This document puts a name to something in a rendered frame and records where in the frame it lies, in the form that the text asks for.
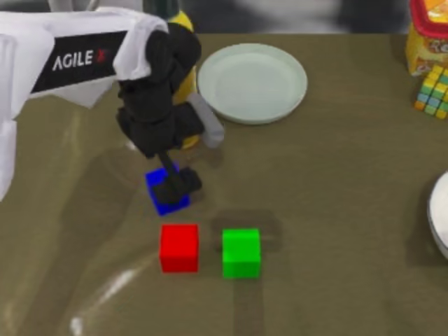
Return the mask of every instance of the brown table surface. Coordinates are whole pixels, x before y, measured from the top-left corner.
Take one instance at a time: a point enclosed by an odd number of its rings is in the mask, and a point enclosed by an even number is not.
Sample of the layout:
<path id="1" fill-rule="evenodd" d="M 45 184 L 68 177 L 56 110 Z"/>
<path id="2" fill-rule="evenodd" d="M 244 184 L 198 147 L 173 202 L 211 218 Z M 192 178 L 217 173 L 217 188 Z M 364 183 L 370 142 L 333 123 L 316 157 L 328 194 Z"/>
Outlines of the brown table surface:
<path id="1" fill-rule="evenodd" d="M 222 151 L 177 154 L 202 176 L 194 204 L 159 218 L 115 119 L 54 97 L 18 118 L 17 170 L 0 204 L 5 336 L 441 336 L 448 264 L 426 200 L 447 168 L 448 126 L 412 108 L 404 36 L 201 36 L 204 56 L 278 46 L 309 75 L 289 118 L 226 123 Z M 163 222 L 201 229 L 201 270 L 158 267 Z M 258 281 L 221 278 L 220 230 L 262 230 Z"/>

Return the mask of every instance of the colorful puzzle cube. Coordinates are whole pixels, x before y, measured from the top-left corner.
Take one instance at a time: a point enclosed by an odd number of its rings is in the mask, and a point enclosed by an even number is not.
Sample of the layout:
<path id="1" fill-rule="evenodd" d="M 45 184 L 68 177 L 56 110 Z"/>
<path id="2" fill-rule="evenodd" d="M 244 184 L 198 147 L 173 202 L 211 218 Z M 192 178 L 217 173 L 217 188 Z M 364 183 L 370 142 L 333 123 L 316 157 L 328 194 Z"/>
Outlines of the colorful puzzle cube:
<path id="1" fill-rule="evenodd" d="M 258 229 L 223 231 L 223 277 L 258 278 L 261 268 L 261 239 Z"/>
<path id="2" fill-rule="evenodd" d="M 191 273 L 199 268 L 199 229 L 195 224 L 164 224 L 159 261 L 164 273 Z"/>
<path id="3" fill-rule="evenodd" d="M 179 211 L 183 208 L 190 206 L 190 197 L 186 195 L 179 203 L 176 204 L 160 204 L 152 191 L 152 187 L 156 186 L 157 184 L 163 182 L 164 178 L 167 176 L 167 172 L 165 169 L 161 168 L 155 171 L 151 171 L 146 174 L 146 185 L 148 187 L 148 192 L 151 200 L 153 201 L 153 204 L 155 206 L 155 209 L 157 210 L 157 213 L 159 216 L 165 216 L 168 214 L 172 214 L 173 212 Z"/>
<path id="4" fill-rule="evenodd" d="M 448 69 L 435 65 L 423 81 L 414 107 L 430 116 L 446 119 L 448 115 Z"/>

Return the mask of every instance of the agile x logo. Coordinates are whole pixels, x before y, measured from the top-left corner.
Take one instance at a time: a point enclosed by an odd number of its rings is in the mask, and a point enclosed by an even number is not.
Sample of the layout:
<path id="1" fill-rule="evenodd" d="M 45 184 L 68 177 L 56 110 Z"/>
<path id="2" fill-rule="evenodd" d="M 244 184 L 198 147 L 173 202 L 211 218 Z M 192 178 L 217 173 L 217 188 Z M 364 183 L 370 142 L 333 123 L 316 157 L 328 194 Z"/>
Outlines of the agile x logo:
<path id="1" fill-rule="evenodd" d="M 115 31 L 56 38 L 33 93 L 114 76 L 113 60 L 126 33 Z"/>
<path id="2" fill-rule="evenodd" d="M 64 56 L 58 55 L 56 57 L 52 71 L 76 67 L 86 67 L 93 64 L 101 64 L 106 61 L 107 54 L 107 49 L 97 49 L 96 52 L 94 50 L 86 50 L 68 53 Z"/>

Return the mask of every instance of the red and yellow package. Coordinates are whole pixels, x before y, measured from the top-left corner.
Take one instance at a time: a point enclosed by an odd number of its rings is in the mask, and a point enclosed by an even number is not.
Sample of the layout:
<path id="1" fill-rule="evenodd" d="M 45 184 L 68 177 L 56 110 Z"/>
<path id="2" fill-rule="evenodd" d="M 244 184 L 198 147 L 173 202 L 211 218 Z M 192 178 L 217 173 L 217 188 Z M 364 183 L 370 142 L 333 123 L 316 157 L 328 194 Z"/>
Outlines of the red and yellow package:
<path id="1" fill-rule="evenodd" d="M 406 58 L 413 76 L 428 73 L 434 64 L 448 67 L 448 0 L 411 0 L 412 24 Z"/>

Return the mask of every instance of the round plate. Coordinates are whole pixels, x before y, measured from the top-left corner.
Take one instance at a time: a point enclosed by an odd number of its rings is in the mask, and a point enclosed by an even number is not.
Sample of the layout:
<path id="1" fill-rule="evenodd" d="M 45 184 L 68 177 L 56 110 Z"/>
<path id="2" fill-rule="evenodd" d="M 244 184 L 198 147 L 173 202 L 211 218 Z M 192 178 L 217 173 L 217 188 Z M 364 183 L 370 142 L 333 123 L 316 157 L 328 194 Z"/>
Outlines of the round plate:
<path id="1" fill-rule="evenodd" d="M 257 43 L 232 45 L 210 56 L 197 76 L 200 94 L 217 114 L 260 125 L 289 115 L 303 100 L 303 66 L 283 50 Z"/>
<path id="2" fill-rule="evenodd" d="M 435 184 L 429 199 L 428 217 L 437 247 L 448 258 L 448 172 Z"/>

